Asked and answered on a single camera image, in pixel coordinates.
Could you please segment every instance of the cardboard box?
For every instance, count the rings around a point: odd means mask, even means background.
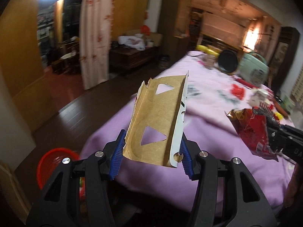
[[[126,36],[133,36],[135,34],[141,33],[140,29],[137,30],[130,30],[125,33]],[[162,34],[151,32],[151,34],[148,36],[149,39],[154,41],[154,46],[159,47],[161,45],[162,41]]]
[[[123,156],[149,164],[177,167],[182,160],[179,155],[183,135],[184,114],[187,100],[188,73],[150,79],[148,85],[139,88],[123,148]],[[162,85],[173,89],[157,94]],[[165,140],[141,145],[146,127],[166,136]]]

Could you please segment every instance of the pink floral curtain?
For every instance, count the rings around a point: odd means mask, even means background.
[[[109,79],[114,0],[82,0],[80,63],[84,89]]]

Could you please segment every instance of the red bucket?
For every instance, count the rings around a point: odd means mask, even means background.
[[[58,164],[66,157],[73,161],[79,160],[79,155],[68,148],[54,148],[43,155],[37,167],[37,183],[40,189],[43,188]]]

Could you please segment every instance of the black mechanical device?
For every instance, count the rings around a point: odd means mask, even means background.
[[[105,182],[118,174],[126,131],[103,151],[87,159],[65,158],[41,191],[26,221],[27,227],[114,227]],[[183,134],[180,146],[183,167],[191,180],[198,180],[194,205],[187,227],[214,226],[218,178],[225,182],[222,222],[229,227],[277,226],[275,216],[259,185],[239,158],[216,159],[201,151]],[[85,177],[88,221],[82,219],[79,178]]]

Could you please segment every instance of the bright light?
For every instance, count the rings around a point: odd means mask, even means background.
[[[245,39],[245,42],[244,42],[244,46],[250,48],[251,50],[254,50],[256,42],[258,40],[259,31],[260,31],[260,29],[257,26],[255,27],[254,31],[249,30],[247,32],[247,36],[246,36],[246,39]]]

